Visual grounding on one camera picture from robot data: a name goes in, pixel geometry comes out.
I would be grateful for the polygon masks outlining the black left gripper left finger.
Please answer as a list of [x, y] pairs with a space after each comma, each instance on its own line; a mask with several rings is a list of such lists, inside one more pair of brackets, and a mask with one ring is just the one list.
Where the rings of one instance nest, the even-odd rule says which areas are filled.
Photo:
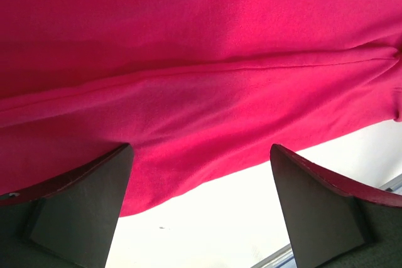
[[105, 267], [134, 151], [1, 195], [1, 267]]

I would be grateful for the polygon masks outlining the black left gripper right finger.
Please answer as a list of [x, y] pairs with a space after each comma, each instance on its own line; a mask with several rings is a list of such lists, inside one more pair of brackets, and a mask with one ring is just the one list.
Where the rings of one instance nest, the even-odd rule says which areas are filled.
[[401, 195], [278, 144], [270, 158], [297, 267], [401, 267]]

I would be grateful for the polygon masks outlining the crimson pink t shirt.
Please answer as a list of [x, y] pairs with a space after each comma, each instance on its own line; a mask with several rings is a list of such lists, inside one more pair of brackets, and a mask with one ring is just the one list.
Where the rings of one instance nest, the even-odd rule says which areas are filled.
[[401, 120], [401, 0], [1, 0], [1, 193], [128, 143], [122, 214]]

